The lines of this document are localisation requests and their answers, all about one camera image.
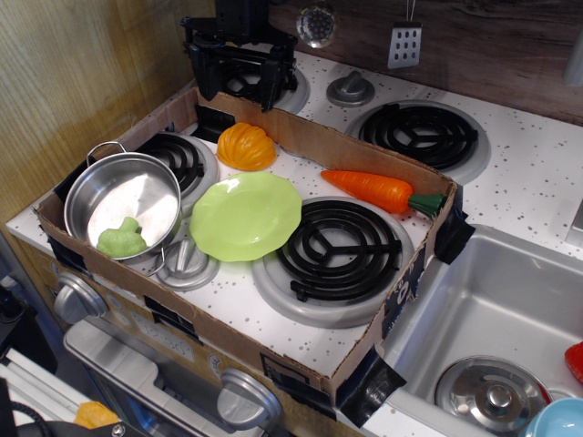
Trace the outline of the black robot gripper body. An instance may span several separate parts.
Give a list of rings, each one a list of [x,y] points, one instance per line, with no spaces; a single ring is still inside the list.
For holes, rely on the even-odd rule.
[[[293,51],[298,38],[270,23],[270,4],[271,1],[260,0],[215,1],[214,17],[187,16],[181,20],[184,49],[220,48],[232,43],[235,46],[270,44]]]

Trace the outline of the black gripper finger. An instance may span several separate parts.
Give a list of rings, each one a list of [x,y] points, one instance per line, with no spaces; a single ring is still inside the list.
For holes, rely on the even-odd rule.
[[[189,59],[201,95],[212,100],[221,88],[218,51],[223,45],[189,45]]]
[[[285,81],[290,71],[287,50],[284,46],[273,46],[261,61],[261,111],[272,110],[281,83]]]

